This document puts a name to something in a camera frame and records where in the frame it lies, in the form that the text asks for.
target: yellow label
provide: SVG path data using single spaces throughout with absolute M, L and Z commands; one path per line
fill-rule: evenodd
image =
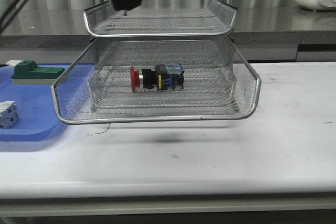
M 161 80 L 161 75 L 158 75 L 159 77 L 159 89 L 162 89 L 162 80 Z

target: top tray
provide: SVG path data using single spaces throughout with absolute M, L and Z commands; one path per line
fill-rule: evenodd
M 236 15 L 219 0 L 142 0 L 130 11 L 116 11 L 106 1 L 84 12 L 95 37 L 222 35 L 231 32 Z

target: green terminal block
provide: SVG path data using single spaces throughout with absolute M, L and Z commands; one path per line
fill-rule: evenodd
M 14 68 L 15 84 L 52 84 L 64 72 L 64 68 L 39 67 L 33 60 L 24 60 Z

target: white terminal block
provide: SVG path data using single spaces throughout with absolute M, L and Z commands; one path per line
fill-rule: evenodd
M 18 120 L 18 117 L 15 102 L 0 102 L 0 129 L 11 127 Z

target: wire mesh tray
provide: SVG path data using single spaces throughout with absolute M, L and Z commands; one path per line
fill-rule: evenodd
M 222 35 L 231 32 L 237 10 L 219 0 L 142 0 L 130 11 L 110 1 L 84 12 L 96 37 Z
M 130 66 L 178 62 L 184 88 L 132 92 Z M 52 86 L 58 117 L 68 124 L 243 119 L 261 80 L 226 36 L 190 40 L 92 43 Z

